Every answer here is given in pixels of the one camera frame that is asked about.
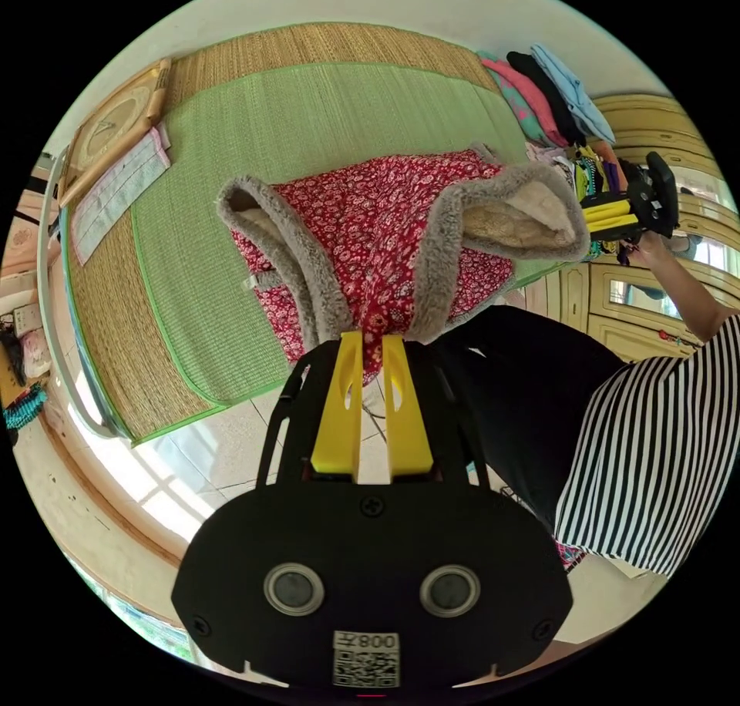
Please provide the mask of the person's right hand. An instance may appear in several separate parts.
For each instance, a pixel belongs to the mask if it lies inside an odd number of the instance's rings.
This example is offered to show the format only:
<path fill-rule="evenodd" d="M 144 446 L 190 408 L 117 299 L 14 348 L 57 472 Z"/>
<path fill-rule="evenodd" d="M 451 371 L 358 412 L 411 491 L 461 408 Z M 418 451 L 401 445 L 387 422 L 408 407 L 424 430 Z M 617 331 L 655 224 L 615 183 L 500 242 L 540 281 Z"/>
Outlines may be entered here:
<path fill-rule="evenodd" d="M 672 257 L 666 239 L 660 234 L 645 231 L 636 243 L 628 244 L 627 259 L 631 266 L 652 269 Z"/>

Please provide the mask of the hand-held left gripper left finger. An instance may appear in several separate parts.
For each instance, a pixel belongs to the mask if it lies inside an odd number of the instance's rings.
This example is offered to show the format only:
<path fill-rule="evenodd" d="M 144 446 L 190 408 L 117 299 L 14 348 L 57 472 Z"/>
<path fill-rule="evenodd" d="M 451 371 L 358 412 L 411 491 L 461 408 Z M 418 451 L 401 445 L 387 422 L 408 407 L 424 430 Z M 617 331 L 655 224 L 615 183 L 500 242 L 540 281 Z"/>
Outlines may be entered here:
<path fill-rule="evenodd" d="M 363 338 L 341 335 L 311 455 L 314 471 L 357 476 L 362 441 Z"/>

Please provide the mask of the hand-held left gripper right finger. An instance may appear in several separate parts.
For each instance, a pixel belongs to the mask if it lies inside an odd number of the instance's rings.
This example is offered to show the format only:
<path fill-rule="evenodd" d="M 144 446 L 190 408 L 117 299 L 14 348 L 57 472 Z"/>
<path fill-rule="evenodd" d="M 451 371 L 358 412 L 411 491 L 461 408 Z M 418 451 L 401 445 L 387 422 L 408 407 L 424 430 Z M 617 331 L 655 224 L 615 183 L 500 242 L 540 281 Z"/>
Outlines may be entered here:
<path fill-rule="evenodd" d="M 389 475 L 393 479 L 426 475 L 433 456 L 400 335 L 383 337 L 383 377 Z"/>

